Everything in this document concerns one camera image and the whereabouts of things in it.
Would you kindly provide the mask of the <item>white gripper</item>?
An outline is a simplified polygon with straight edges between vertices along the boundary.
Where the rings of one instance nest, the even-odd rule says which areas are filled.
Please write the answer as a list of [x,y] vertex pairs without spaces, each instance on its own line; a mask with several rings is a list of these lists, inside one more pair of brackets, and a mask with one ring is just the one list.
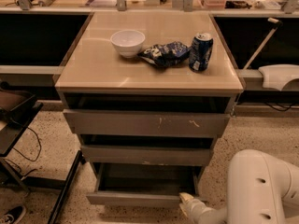
[[214,224],[212,208],[207,207],[203,202],[194,199],[186,192],[179,194],[180,199],[186,203],[180,203],[179,207],[185,217],[188,217],[193,224]]

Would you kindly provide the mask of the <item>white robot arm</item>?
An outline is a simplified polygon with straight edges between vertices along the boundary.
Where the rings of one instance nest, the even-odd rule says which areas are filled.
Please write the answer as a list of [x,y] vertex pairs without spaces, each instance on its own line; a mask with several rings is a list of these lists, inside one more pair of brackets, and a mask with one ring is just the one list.
[[299,216],[299,167],[246,149],[230,161],[224,208],[210,208],[186,192],[179,197],[193,224],[286,224]]

